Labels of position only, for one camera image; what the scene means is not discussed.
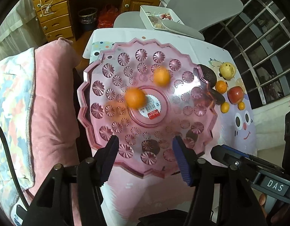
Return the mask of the operator right hand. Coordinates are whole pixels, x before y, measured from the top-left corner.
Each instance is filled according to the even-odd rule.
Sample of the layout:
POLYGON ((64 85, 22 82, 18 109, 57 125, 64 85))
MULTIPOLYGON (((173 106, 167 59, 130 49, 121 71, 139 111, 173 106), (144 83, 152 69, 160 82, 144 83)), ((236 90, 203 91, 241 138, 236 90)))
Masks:
POLYGON ((266 218, 266 225, 290 226, 290 204, 262 193, 258 199, 266 218))

